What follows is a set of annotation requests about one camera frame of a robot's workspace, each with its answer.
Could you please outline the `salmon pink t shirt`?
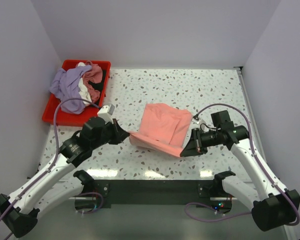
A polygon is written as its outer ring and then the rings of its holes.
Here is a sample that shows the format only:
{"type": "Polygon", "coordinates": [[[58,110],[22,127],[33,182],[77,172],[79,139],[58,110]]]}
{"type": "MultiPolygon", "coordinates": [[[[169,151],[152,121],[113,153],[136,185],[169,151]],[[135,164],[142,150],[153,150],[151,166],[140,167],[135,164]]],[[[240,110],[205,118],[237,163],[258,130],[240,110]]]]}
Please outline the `salmon pink t shirt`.
{"type": "Polygon", "coordinates": [[[191,121],[192,114],[186,109],[165,103],[148,103],[139,130],[129,133],[129,142],[133,146],[180,157],[191,121]]]}

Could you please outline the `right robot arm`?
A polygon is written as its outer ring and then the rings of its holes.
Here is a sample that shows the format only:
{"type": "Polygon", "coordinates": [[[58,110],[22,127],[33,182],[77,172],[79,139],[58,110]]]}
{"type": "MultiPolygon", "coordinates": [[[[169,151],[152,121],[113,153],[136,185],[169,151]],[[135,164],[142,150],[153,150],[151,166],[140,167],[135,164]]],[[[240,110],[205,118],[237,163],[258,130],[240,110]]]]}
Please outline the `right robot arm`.
{"type": "Polygon", "coordinates": [[[190,139],[180,153],[181,157],[206,154],[209,147],[224,145],[239,160],[253,187],[248,186],[231,170],[214,176],[209,193],[223,197],[230,194],[244,204],[258,228],[264,232],[300,223],[300,195],[289,190],[259,155],[249,131],[242,125],[220,123],[207,132],[199,128],[191,131],[190,139]]]}

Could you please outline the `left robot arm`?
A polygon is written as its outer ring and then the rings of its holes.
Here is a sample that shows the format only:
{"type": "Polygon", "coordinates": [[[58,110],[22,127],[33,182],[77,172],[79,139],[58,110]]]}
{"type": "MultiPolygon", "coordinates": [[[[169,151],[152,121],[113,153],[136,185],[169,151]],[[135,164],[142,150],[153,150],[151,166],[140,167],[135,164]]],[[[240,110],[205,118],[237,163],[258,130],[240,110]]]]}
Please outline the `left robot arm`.
{"type": "Polygon", "coordinates": [[[90,158],[97,148],[121,144],[129,135],[115,118],[109,121],[90,118],[81,130],[62,145],[56,145],[53,159],[23,186],[10,194],[0,194],[0,222],[4,222],[16,238],[28,234],[38,223],[42,211],[38,206],[40,199],[62,177],[90,158]]]}

